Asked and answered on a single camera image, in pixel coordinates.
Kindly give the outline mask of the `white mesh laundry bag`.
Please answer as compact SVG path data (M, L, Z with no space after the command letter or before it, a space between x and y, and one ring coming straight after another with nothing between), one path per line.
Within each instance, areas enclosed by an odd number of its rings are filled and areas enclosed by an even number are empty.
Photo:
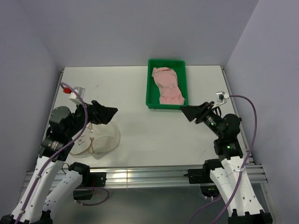
M120 141L121 133L114 122L107 125L89 123L75 141L70 155L78 158L101 155L117 148Z

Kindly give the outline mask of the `pink bra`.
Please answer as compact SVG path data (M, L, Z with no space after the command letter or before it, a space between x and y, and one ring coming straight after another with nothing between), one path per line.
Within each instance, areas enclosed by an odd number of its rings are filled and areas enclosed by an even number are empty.
M178 86L178 77L173 69L154 68L152 77L159 88L159 103L163 105L183 105L185 98Z

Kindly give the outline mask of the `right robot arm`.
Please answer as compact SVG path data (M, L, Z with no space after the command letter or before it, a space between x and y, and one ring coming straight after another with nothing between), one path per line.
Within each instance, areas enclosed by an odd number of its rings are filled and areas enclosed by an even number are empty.
M248 158L237 138L242 119L231 113L221 117L214 112L214 102L180 110L190 122L204 123L218 137L214 141L218 158L205 161L202 176L216 185L225 203L220 213L228 212L230 224L271 224L272 216L258 201L245 169Z

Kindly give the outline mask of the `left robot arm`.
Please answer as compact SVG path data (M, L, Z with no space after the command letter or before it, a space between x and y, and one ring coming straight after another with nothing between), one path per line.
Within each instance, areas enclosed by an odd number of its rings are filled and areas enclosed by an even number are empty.
M2 224L51 224L59 207L76 188L91 190L92 176L88 165L70 165L62 181L51 190L52 183L66 161L74 142L88 124L108 124L117 108L105 107L93 100L90 105L79 104L75 112L66 106L55 108L49 128L41 143L32 178L10 215L1 218Z

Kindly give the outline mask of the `green plastic tray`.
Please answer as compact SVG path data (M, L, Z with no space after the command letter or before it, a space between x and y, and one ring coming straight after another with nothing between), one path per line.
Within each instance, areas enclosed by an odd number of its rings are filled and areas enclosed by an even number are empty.
M152 77L154 68L167 67L173 69L178 77L178 86L182 92L185 102L183 105L188 105L188 88L186 80L185 62L182 60L170 59L150 59L148 61L148 75L147 75L147 92L146 105L149 109L172 109L178 110L182 105L163 105L159 103L160 92Z

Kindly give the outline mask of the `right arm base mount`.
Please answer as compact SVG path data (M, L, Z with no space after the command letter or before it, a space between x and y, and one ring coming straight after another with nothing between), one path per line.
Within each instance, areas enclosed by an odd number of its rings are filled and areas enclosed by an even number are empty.
M206 184L211 183L210 178L204 169L188 169L187 173L184 174L188 178L190 184Z

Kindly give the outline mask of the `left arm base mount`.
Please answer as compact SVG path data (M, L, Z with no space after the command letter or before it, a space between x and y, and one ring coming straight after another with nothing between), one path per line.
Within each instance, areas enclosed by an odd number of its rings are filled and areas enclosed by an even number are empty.
M89 177L73 191L76 201L90 200L95 193L95 188L103 188L106 183L106 172L91 172Z

